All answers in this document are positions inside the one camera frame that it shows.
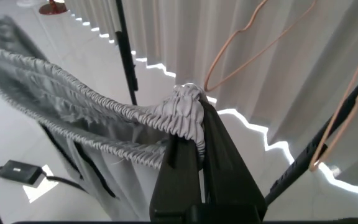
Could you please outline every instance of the black stand pole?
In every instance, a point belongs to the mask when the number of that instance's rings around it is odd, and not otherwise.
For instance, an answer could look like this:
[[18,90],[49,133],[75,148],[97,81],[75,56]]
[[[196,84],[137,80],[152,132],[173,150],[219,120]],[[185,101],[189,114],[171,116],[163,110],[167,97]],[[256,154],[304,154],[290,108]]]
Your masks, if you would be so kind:
[[131,96],[132,104],[137,105],[135,91],[138,90],[137,79],[135,75],[135,65],[132,59],[131,46],[129,45],[127,24],[125,22],[124,8],[122,1],[116,0],[119,22],[121,24],[121,31],[117,31],[117,41],[119,52],[121,54],[122,65],[124,66],[125,76],[127,78],[129,94]]
[[[351,112],[354,104],[356,103],[356,98],[358,96],[358,85],[354,88],[352,93],[346,98],[343,103],[341,110],[329,132],[329,136],[345,121],[349,113]],[[278,196],[280,196],[291,184],[293,184],[303,173],[305,173],[309,168],[309,163],[313,154],[316,152],[317,146],[320,143],[321,138],[329,124],[329,121],[320,129],[316,136],[310,141],[301,154],[295,159],[292,165],[284,172],[284,174],[275,181],[272,188],[270,189],[269,194],[265,197],[267,205],[270,205]],[[323,148],[320,152],[319,157],[327,149],[327,145],[323,145]]]

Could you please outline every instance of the white floor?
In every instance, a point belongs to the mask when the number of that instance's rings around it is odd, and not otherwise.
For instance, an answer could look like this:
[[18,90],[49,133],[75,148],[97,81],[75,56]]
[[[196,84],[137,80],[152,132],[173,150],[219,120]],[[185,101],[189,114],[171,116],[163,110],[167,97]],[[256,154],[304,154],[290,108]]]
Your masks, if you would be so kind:
[[[42,16],[35,8],[19,8],[13,0],[0,0],[0,15],[8,14],[30,35],[49,60],[78,77],[94,90],[121,103],[131,103],[119,51],[108,39],[70,13]],[[140,105],[158,103],[174,85],[172,77],[136,62]],[[280,148],[265,151],[264,134],[248,129],[233,114],[222,114],[241,156],[262,193],[288,167]],[[31,119],[0,99],[0,166],[9,159],[47,165],[54,175],[68,177],[55,149]],[[37,189],[0,179],[0,215],[4,223],[21,220],[109,220],[91,196],[64,184],[44,181]],[[329,220],[358,217],[358,188],[327,180],[320,170],[305,173],[268,208],[265,220]]]

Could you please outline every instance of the curtain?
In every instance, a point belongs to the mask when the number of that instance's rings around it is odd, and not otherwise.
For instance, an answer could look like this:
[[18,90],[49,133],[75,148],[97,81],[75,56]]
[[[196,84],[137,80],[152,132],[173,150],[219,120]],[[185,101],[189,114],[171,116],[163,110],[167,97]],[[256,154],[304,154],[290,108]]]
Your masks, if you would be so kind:
[[[99,26],[101,34],[111,37],[118,30],[114,22],[118,21],[115,1],[66,3],[76,17]],[[227,38],[247,25],[259,3],[260,0],[123,1],[136,58],[148,65],[161,63],[166,74],[175,77],[176,84],[201,86]],[[255,56],[312,3],[313,0],[267,1],[252,27],[235,37],[224,52],[209,85]],[[217,110],[235,108],[249,123],[268,127],[267,142],[288,142],[296,157],[334,113],[357,65],[358,0],[318,0],[276,44],[208,96],[216,99]],[[342,178],[357,185],[358,179],[349,170],[358,170],[358,114],[336,148],[328,166],[339,167]]]

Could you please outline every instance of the black power adapter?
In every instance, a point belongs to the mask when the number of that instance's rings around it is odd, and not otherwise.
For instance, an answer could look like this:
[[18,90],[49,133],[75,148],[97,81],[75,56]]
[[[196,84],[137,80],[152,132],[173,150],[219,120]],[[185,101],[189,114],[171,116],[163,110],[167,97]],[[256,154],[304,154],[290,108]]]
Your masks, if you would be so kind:
[[42,168],[39,166],[9,160],[0,170],[0,177],[26,185],[33,185],[42,172]]

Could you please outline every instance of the power cord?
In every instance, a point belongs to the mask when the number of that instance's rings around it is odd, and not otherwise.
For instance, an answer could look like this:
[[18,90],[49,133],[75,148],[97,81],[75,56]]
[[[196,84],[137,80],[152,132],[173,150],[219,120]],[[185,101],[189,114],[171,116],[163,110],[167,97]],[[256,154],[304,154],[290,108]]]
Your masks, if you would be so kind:
[[82,190],[82,191],[86,192],[86,190],[84,188],[82,188],[79,184],[77,184],[76,182],[65,179],[63,177],[48,176],[45,171],[42,171],[42,174],[47,178],[47,180],[61,182],[61,183],[70,185],[72,187],[75,187],[78,190]]

